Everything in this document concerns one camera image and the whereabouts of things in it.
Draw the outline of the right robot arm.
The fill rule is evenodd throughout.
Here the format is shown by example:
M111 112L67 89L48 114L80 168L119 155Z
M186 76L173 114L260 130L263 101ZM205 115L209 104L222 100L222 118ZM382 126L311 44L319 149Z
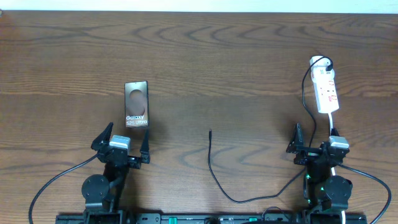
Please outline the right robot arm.
M345 210L353 184L336 175L332 168L349 153L349 144L335 128L319 147L307 147L302 128L294 127L286 152L295 154L294 164L305 166L304 197L308 208L301 212L302 223L345 223Z

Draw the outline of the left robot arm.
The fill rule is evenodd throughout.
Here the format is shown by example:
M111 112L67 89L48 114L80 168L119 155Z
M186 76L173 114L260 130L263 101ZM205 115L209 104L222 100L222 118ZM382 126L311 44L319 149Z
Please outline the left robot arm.
M105 164L102 174L89 176L81 187L85 198L84 223L135 223L134 215L119 207L127 175L150 162L149 131L145 130L139 157L131 156L131 139L112 135L113 123L91 143L96 157Z

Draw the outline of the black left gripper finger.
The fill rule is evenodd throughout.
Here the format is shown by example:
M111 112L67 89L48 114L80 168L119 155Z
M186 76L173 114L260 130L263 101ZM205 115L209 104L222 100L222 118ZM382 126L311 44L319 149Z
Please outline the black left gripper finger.
M109 140L113 130L113 122L110 122L104 131L99 134L91 143L91 149L95 151L100 151L103 147L109 145Z
M141 162L145 164L150 163L150 153L149 153L149 130L145 131L144 139L140 148Z

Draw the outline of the Galaxy S25 Ultra smartphone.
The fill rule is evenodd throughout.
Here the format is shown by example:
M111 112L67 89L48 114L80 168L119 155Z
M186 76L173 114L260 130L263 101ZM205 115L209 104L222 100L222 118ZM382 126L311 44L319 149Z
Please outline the Galaxy S25 Ultra smartphone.
M148 82L129 82L124 85L125 127L141 128L149 125Z

